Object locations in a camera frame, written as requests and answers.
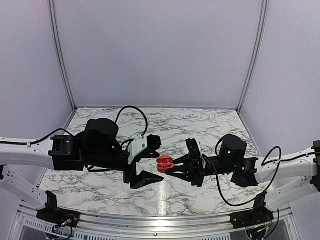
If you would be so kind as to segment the red round charging case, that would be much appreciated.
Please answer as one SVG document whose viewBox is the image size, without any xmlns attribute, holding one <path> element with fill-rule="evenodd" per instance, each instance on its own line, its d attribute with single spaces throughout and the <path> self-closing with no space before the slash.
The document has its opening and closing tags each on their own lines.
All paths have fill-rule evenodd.
<svg viewBox="0 0 320 240">
<path fill-rule="evenodd" d="M 174 160 L 170 155 L 162 155 L 157 158 L 157 170 L 165 174 L 167 170 L 172 170 L 174 168 Z"/>
</svg>

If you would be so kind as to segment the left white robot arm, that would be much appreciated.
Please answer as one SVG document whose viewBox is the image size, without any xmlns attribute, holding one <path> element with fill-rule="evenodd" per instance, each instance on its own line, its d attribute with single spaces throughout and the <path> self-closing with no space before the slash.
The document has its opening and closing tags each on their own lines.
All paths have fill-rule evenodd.
<svg viewBox="0 0 320 240">
<path fill-rule="evenodd" d="M 9 190 L 53 223 L 63 219 L 57 197 L 50 191 L 40 191 L 25 179 L 10 171 L 9 165 L 35 166 L 55 171 L 122 172 L 124 183 L 131 189 L 139 189 L 163 181 L 163 177 L 142 171 L 137 173 L 136 164 L 141 159 L 156 158 L 161 146 L 157 135 L 144 133 L 129 140 L 127 150 L 117 141 L 118 125 L 107 118 L 91 119 L 84 131 L 72 135 L 55 132 L 38 139 L 4 138 L 0 142 L 0 186 Z"/>
</svg>

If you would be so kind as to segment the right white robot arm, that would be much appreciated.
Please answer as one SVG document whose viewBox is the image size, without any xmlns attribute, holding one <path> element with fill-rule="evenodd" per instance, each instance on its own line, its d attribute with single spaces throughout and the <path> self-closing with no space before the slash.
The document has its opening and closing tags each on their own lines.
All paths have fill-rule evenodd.
<svg viewBox="0 0 320 240">
<path fill-rule="evenodd" d="M 208 176 L 231 174 L 231 182 L 241 188 L 256 187 L 275 180 L 294 180 L 275 190 L 266 188 L 254 198 L 255 207 L 247 219 L 258 224 L 267 216 L 291 202 L 320 191 L 320 143 L 304 151 L 278 157 L 246 158 L 247 143 L 238 136 L 227 134 L 215 147 L 216 156 L 202 153 L 198 141 L 187 139 L 188 154 L 173 159 L 165 155 L 157 159 L 157 170 L 163 174 L 201 187 Z"/>
</svg>

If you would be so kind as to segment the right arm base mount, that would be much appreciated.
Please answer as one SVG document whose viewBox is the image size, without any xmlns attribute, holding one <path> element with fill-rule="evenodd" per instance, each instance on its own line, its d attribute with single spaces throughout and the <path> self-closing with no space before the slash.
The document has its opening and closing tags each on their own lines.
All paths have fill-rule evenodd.
<svg viewBox="0 0 320 240">
<path fill-rule="evenodd" d="M 234 229 L 247 228 L 274 220 L 273 212 L 266 208 L 266 193 L 261 193 L 254 201 L 251 210 L 235 212 L 230 215 Z"/>
</svg>

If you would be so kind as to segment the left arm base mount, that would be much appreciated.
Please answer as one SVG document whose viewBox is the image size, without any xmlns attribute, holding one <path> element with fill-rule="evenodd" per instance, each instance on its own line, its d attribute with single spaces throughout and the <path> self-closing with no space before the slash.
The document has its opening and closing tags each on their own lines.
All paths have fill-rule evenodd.
<svg viewBox="0 0 320 240">
<path fill-rule="evenodd" d="M 46 202 L 44 208 L 37 210 L 36 218 L 53 223 L 59 227 L 68 225 L 69 227 L 76 228 L 79 222 L 80 213 L 78 211 L 69 210 L 58 207 L 57 196 L 51 191 L 45 191 Z"/>
</svg>

